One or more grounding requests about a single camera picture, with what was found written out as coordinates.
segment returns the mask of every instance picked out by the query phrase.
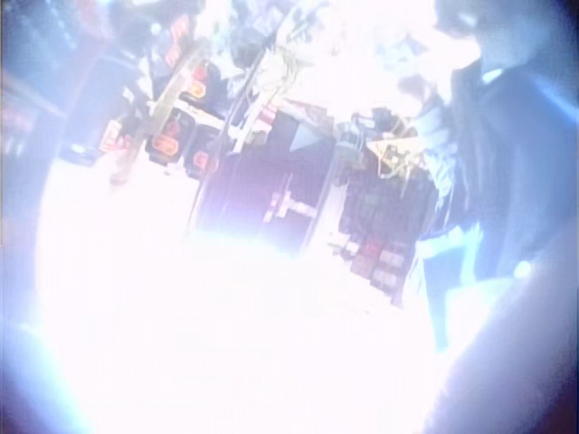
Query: clothing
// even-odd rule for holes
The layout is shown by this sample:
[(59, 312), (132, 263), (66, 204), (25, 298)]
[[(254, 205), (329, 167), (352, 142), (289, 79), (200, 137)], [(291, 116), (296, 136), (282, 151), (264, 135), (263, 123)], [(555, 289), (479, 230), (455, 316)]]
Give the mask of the clothing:
[[(486, 86), (480, 77), (478, 63), (457, 71), (451, 106), (435, 99), (415, 126), (439, 209), (453, 210), (445, 223), (480, 221), (477, 278), (493, 278), (532, 259), (576, 214), (577, 124), (529, 65)], [(462, 186), (465, 197), (455, 197)]]

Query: floor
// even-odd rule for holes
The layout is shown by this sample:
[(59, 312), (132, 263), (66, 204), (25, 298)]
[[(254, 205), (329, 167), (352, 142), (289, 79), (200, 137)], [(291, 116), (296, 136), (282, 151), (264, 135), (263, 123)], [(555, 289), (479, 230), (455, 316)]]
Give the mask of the floor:
[(424, 306), (330, 254), (187, 239), (196, 182), (57, 162), (38, 244), (43, 339), (98, 433), (413, 433), (438, 381)]

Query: person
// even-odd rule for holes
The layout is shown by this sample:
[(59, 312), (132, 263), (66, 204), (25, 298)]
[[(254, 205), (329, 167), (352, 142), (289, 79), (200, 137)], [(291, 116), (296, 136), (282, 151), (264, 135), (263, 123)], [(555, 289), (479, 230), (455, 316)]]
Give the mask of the person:
[[(454, 73), (449, 107), (416, 78), (401, 87), (424, 102), (416, 129), (441, 226), (479, 224), (474, 278), (490, 288), (510, 278), (510, 288), (455, 361), (423, 432), (576, 432), (573, 9), (542, 0), (437, 0), (436, 9), (439, 30), (473, 35), (480, 59)], [(445, 261), (458, 264), (447, 288), (460, 285), (463, 261), (456, 251)], [(513, 278), (520, 264), (528, 273)]]

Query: price tag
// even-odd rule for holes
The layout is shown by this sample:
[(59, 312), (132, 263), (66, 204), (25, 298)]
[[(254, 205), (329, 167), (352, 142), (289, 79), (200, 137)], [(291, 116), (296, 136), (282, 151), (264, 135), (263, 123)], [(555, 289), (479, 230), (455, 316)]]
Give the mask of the price tag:
[(153, 141), (153, 148), (166, 156), (174, 156), (179, 150), (179, 142), (174, 138), (162, 134)]
[(209, 161), (209, 155), (203, 151), (197, 151), (193, 157), (193, 164), (201, 169), (205, 169), (207, 162)]

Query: yellow tag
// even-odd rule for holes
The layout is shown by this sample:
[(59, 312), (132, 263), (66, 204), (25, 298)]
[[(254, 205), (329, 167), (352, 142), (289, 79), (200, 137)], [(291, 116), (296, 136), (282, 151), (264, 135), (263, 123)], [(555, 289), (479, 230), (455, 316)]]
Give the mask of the yellow tag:
[(205, 85), (201, 81), (194, 80), (193, 84), (191, 84), (191, 86), (189, 87), (189, 93), (193, 95), (195, 98), (201, 99), (202, 97), (205, 96), (207, 90)]

